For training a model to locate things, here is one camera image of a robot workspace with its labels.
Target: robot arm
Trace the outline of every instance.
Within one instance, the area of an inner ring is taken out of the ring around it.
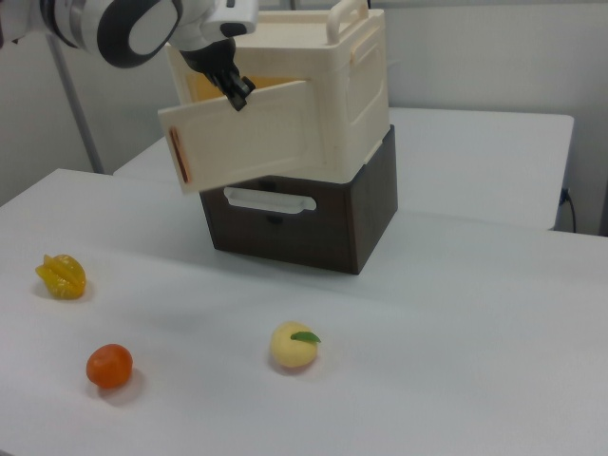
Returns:
[[[254,86],[240,78],[233,37],[255,31],[256,23],[257,0],[0,0],[0,47],[45,30],[130,68],[169,42],[241,110]]]

